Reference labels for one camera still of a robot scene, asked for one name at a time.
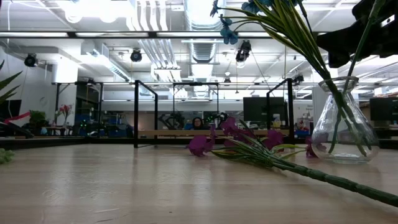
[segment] white wall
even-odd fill
[[[9,100],[22,100],[19,114],[24,114],[29,110],[44,111],[47,119],[53,120],[55,111],[55,91],[56,87],[51,85],[52,73],[42,68],[28,68],[24,62],[16,57],[6,54],[3,48],[0,48],[0,62],[5,60],[3,68],[0,71],[0,79],[4,80],[16,73],[22,73],[10,83],[5,89],[0,91],[0,95],[5,94],[14,86],[20,85],[16,94]],[[16,121],[15,124],[23,125],[23,121]]]

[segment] cable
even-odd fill
[[[256,65],[257,65],[257,68],[259,68],[259,71],[260,71],[260,73],[261,73],[261,76],[263,77],[263,79],[264,79],[265,83],[267,84],[268,88],[271,90],[271,87],[269,86],[269,84],[268,84],[268,82],[267,82],[267,79],[265,78],[264,74],[263,74],[262,71],[261,71],[261,68],[260,68],[259,64],[257,63],[257,59],[256,59],[256,57],[254,56],[253,51],[251,50],[250,52],[251,52],[251,54],[253,55],[254,61],[256,62]]]
[[[22,99],[22,94],[24,93],[25,82],[26,82],[26,77],[27,77],[27,71],[28,71],[28,68],[26,68],[25,79],[24,79],[24,83],[22,84],[21,99]]]
[[[287,57],[287,47],[285,45],[285,69],[284,69],[284,76],[283,76],[284,80],[286,79],[286,57]],[[282,92],[282,96],[284,96],[284,98],[285,98],[285,83],[284,83],[284,90]]]
[[[23,6],[27,6],[27,7],[33,7],[35,9],[61,9],[61,7],[42,7],[42,6],[33,6],[30,4],[23,3],[23,2],[16,2],[16,3],[21,4]]]

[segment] metal pole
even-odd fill
[[[220,113],[219,94],[218,94],[218,83],[217,83],[217,113]]]
[[[138,148],[138,97],[139,97],[139,81],[134,84],[134,148]]]
[[[158,99],[158,96],[157,96],[157,94],[155,95],[155,130],[157,130],[157,110],[158,110],[158,102],[159,102],[159,99]]]
[[[267,93],[267,129],[268,130],[271,129],[271,99],[269,96],[270,93],[271,91]]]
[[[173,113],[175,111],[175,84],[173,83]]]
[[[101,89],[99,91],[99,101],[98,101],[98,137],[100,137],[101,131],[101,119],[102,119],[102,99],[103,99],[103,92],[104,92],[104,84],[100,83]]]
[[[61,86],[61,83],[57,83],[57,95],[55,97],[55,112],[54,112],[54,114],[58,111],[58,104],[60,101],[60,86]],[[58,120],[57,117],[54,117],[55,125],[57,125],[57,120]]]
[[[293,80],[287,79],[287,100],[289,104],[289,143],[294,144]]]

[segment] black metal frame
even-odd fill
[[[271,129],[271,99],[270,99],[270,94],[278,89],[278,87],[284,85],[287,83],[287,105],[289,109],[289,123],[286,125],[289,125],[289,143],[294,144],[295,139],[294,139],[294,115],[293,115],[293,80],[291,78],[286,78],[283,80],[280,84],[276,85],[273,87],[271,90],[268,91],[267,93],[267,129]]]
[[[173,83],[173,113],[175,113],[175,86],[181,85],[181,86],[203,86],[203,85],[215,85],[217,86],[217,113],[220,112],[220,102],[219,102],[219,89],[220,89],[220,84],[219,83],[201,83],[201,82],[191,82],[191,83]]]
[[[139,86],[143,86],[147,90],[149,90],[151,93],[155,95],[155,130],[157,130],[157,112],[158,112],[158,102],[159,102],[159,97],[157,93],[149,88],[147,85],[145,85],[143,82],[140,80],[136,80],[134,82],[134,148],[138,148],[138,113],[139,113]]]
[[[53,85],[57,85],[57,95],[55,97],[55,111],[57,111],[59,109],[58,105],[59,105],[59,98],[60,98],[60,87],[61,85],[84,85],[84,86],[88,86],[88,85],[100,85],[101,89],[99,91],[99,99],[98,99],[98,130],[97,130],[97,135],[98,138],[100,137],[100,131],[101,131],[101,119],[102,119],[102,102],[103,102],[103,93],[104,93],[104,83],[100,83],[100,82],[75,82],[75,83],[52,83]]]

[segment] desk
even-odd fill
[[[188,149],[84,144],[16,151],[0,167],[2,223],[396,224],[398,208],[287,171]],[[370,164],[298,164],[398,194],[398,151]]]

